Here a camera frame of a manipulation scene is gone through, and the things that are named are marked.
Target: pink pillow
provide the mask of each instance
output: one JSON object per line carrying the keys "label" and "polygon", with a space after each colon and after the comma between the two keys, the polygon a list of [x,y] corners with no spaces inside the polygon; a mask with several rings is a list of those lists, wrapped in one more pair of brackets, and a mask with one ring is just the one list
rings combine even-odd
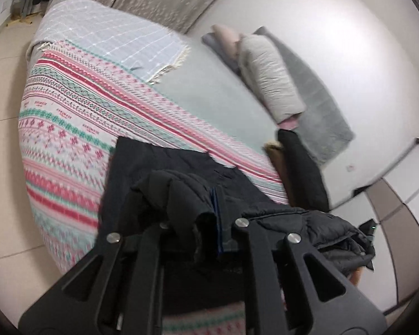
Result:
{"label": "pink pillow", "polygon": [[233,60],[237,61],[240,34],[224,25],[215,24],[212,27],[216,39],[221,44],[224,52]]}

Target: black device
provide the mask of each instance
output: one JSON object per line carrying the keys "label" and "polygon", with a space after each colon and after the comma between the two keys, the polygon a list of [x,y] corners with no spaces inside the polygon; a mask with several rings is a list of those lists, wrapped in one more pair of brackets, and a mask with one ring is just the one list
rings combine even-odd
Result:
{"label": "black device", "polygon": [[[239,218],[248,334],[380,335],[383,314],[298,233],[272,252],[257,222]],[[23,335],[160,335],[164,263],[184,252],[166,223],[98,237],[94,248],[22,316]],[[285,294],[285,305],[281,296]]]}

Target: pink and green striped blanket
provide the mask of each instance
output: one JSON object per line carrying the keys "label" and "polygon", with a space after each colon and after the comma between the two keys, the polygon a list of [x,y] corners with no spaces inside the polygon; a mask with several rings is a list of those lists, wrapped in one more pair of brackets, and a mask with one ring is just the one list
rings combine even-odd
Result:
{"label": "pink and green striped blanket", "polygon": [[[265,154],[186,112],[130,71],[68,41],[57,42],[46,48],[28,77],[19,138],[35,221],[63,272],[93,247],[118,136],[208,151],[217,162],[238,166],[274,201],[286,202]],[[221,323],[232,328],[225,315],[219,316],[225,319]],[[185,328],[180,333],[187,334]]]}

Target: metal screw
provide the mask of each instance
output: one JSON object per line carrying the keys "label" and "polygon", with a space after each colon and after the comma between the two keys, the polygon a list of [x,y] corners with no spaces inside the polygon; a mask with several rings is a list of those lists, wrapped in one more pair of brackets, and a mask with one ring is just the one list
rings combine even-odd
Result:
{"label": "metal screw", "polygon": [[237,218],[235,220],[235,225],[237,225],[239,228],[247,228],[250,225],[250,222],[247,218]]}
{"label": "metal screw", "polygon": [[119,233],[110,233],[107,235],[107,241],[109,243],[118,243],[121,240],[121,235]]}
{"label": "metal screw", "polygon": [[301,236],[300,236],[298,233],[290,233],[290,234],[287,236],[287,240],[288,240],[290,243],[297,244],[297,243],[300,243],[300,242],[301,242]]}

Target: black puffer jacket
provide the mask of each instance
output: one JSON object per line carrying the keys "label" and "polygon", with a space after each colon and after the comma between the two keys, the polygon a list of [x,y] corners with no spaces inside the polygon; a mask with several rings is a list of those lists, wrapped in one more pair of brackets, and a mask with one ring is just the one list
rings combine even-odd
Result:
{"label": "black puffer jacket", "polygon": [[295,232],[345,275],[372,266],[372,243],[349,222],[277,204],[239,169],[226,168],[207,153],[118,139],[101,208],[101,234],[129,235],[153,221],[168,220],[183,247],[202,259],[211,251],[221,254],[238,249],[231,237],[238,217],[258,221],[267,230],[272,249],[286,234]]}

